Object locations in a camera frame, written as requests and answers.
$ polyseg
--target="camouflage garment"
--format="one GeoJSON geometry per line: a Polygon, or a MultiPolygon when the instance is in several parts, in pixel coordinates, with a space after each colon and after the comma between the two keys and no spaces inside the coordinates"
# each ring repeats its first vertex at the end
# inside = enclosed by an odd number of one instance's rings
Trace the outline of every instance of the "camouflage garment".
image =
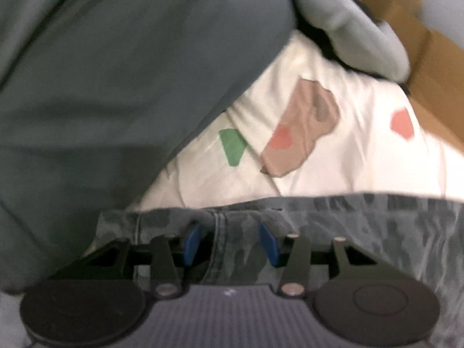
{"type": "MultiPolygon", "coordinates": [[[[95,244],[126,237],[146,244],[164,233],[179,233],[192,221],[215,231],[213,254],[203,284],[276,285],[259,242],[258,223],[299,233],[313,244],[344,236],[435,291],[442,316],[432,337],[438,347],[464,347],[464,208],[462,204],[394,195],[278,197],[203,210],[158,209],[146,213],[108,211],[101,215],[95,244]]],[[[325,281],[311,274],[311,280],[325,281]]],[[[143,284],[147,272],[140,271],[143,284]]]]}

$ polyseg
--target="cardboard box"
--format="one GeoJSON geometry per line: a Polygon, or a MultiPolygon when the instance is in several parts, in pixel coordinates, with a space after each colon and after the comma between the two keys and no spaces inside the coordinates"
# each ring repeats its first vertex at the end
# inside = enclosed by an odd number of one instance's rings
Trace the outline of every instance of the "cardboard box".
{"type": "Polygon", "coordinates": [[[385,20],[406,48],[411,63],[407,85],[422,128],[464,152],[464,50],[414,16],[417,0],[362,0],[385,20]]]}

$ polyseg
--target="brown patch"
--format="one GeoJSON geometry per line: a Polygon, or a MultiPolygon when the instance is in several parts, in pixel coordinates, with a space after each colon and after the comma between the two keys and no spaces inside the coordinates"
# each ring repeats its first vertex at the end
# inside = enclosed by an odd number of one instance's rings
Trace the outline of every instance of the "brown patch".
{"type": "Polygon", "coordinates": [[[283,177],[298,169],[314,150],[316,141],[331,133],[339,120],[340,110],[332,92],[317,81],[300,79],[274,135],[261,153],[261,172],[283,177]]]}

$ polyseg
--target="red spot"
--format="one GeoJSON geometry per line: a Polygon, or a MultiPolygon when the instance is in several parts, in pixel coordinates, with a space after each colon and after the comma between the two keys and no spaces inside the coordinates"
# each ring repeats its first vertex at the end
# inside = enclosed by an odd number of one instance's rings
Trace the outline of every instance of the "red spot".
{"type": "Polygon", "coordinates": [[[410,140],[414,137],[414,127],[412,126],[411,117],[406,108],[396,111],[391,116],[390,129],[405,140],[410,140]]]}
{"type": "Polygon", "coordinates": [[[287,149],[291,147],[292,144],[293,140],[291,139],[290,130],[282,124],[277,126],[268,143],[272,149],[287,149]]]}

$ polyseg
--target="dark gray garment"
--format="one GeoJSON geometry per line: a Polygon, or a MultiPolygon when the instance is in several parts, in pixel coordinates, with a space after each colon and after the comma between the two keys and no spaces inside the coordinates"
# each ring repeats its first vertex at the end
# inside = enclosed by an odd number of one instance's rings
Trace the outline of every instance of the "dark gray garment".
{"type": "Polygon", "coordinates": [[[293,21],[288,0],[0,0],[0,289],[81,255],[293,21]]]}
{"type": "MultiPolygon", "coordinates": [[[[282,234],[299,233],[312,244],[347,237],[377,258],[428,285],[439,297],[441,316],[432,336],[436,348],[464,347],[464,204],[397,195],[277,197],[204,210],[158,209],[134,214],[103,213],[96,246],[115,238],[146,244],[165,233],[180,233],[198,221],[215,231],[205,285],[277,285],[275,269],[259,241],[258,225],[272,223],[282,234]]],[[[317,266],[318,288],[328,279],[317,266]]],[[[146,283],[148,273],[139,272],[146,283]]]]}

